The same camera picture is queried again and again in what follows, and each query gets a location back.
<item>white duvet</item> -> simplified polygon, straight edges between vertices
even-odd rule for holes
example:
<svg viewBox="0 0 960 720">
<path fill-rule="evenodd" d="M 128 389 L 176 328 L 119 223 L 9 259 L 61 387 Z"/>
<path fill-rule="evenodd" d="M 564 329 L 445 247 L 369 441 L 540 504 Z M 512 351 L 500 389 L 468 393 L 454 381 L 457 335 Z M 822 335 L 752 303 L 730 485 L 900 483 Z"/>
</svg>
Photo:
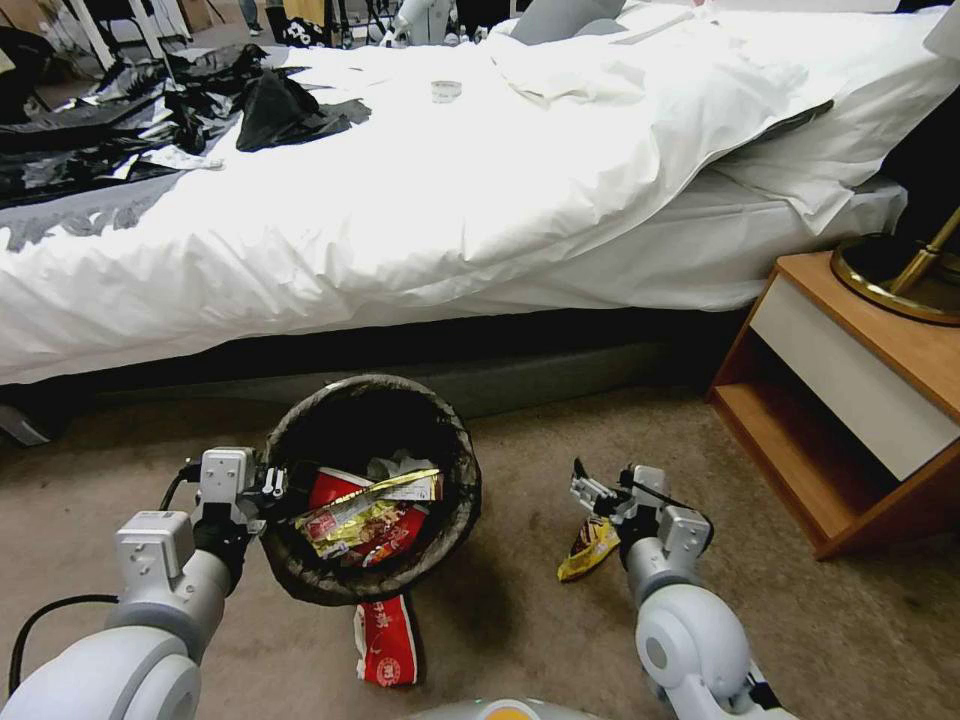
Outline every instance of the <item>white duvet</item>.
<svg viewBox="0 0 960 720">
<path fill-rule="evenodd" d="M 610 242 L 829 83 L 685 11 L 524 47 L 293 51 L 348 132 L 181 177 L 128 230 L 0 251 L 0 384 L 447 303 Z M 457 80 L 450 105 L 431 80 Z M 0 234 L 0 246 L 3 237 Z"/>
</svg>

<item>brass lamp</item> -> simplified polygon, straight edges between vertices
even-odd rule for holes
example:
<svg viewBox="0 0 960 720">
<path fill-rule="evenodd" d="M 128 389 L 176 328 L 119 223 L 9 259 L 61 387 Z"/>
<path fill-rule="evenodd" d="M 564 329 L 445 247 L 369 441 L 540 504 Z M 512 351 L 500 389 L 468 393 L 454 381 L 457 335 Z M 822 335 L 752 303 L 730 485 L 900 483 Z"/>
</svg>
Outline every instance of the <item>brass lamp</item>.
<svg viewBox="0 0 960 720">
<path fill-rule="evenodd" d="M 924 40 L 938 55 L 960 60 L 960 3 Z M 847 240 L 834 250 L 833 272 L 850 289 L 883 307 L 927 322 L 960 325 L 960 258 L 945 245 L 960 227 L 960 207 L 925 246 L 889 235 Z"/>
</svg>

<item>gray pillow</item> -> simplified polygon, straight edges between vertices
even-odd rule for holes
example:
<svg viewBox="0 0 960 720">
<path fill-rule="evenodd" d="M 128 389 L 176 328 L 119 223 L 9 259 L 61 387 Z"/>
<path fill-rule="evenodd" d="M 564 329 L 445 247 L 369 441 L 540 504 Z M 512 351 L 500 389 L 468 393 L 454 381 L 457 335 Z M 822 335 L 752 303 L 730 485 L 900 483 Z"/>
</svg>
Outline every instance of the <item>gray pillow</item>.
<svg viewBox="0 0 960 720">
<path fill-rule="evenodd" d="M 581 35 L 613 35 L 614 33 L 623 32 L 624 30 L 626 30 L 626 28 L 616 20 L 601 18 L 600 20 L 588 22 L 577 31 L 574 37 L 580 37 Z"/>
<path fill-rule="evenodd" d="M 594 20 L 620 15 L 626 0 L 533 0 L 511 36 L 525 45 L 566 40 Z"/>
</svg>

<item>beige carpet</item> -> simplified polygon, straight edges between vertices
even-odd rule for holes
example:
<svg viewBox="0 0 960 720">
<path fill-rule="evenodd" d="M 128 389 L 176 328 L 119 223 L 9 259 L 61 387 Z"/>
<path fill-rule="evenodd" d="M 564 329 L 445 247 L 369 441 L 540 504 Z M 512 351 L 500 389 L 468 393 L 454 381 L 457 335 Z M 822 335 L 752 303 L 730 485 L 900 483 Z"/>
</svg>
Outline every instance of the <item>beige carpet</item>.
<svg viewBox="0 0 960 720">
<path fill-rule="evenodd" d="M 0 445 L 2 665 L 20 622 L 67 594 L 115 592 L 110 533 L 155 506 L 184 457 L 262 444 L 284 408 L 192 401 L 90 414 L 50 447 Z M 813 561 L 805 540 L 712 411 L 686 390 L 632 389 L 470 423 L 483 517 L 413 592 L 425 678 L 382 690 L 355 677 L 352 610 L 289 599 L 251 547 L 203 664 L 205 720 L 398 717 L 473 697 L 527 695 L 615 720 L 664 718 L 633 649 L 634 610 L 611 558 L 567 586 L 557 562 L 582 513 L 579 453 L 612 482 L 628 461 L 666 468 L 717 536 L 702 576 L 739 614 L 788 708 L 809 720 L 955 717 L 960 560 L 953 538 Z M 187 508 L 189 493 L 177 497 Z M 95 630 L 70 608 L 34 631 L 27 670 Z"/>
</svg>

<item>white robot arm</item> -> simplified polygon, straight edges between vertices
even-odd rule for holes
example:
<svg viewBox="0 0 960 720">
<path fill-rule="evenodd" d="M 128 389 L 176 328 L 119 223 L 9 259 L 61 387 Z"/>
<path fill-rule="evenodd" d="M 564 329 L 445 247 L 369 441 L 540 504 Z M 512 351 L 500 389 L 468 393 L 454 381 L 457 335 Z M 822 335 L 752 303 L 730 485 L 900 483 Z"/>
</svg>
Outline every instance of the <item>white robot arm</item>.
<svg viewBox="0 0 960 720">
<path fill-rule="evenodd" d="M 404 0 L 380 44 L 439 45 L 453 6 L 454 0 Z"/>
<path fill-rule="evenodd" d="M 657 694 L 679 720 L 789 720 L 750 655 L 743 625 L 723 600 L 701 587 L 696 559 L 713 526 L 667 496 L 663 470 L 642 465 L 608 488 L 574 464 L 570 492 L 609 517 L 637 604 L 637 653 Z"/>
<path fill-rule="evenodd" d="M 193 521 L 146 511 L 117 531 L 125 587 L 106 629 L 30 675 L 0 720 L 193 718 L 204 650 L 240 579 L 248 538 L 262 529 L 252 448 L 208 450 L 199 469 Z"/>
</svg>

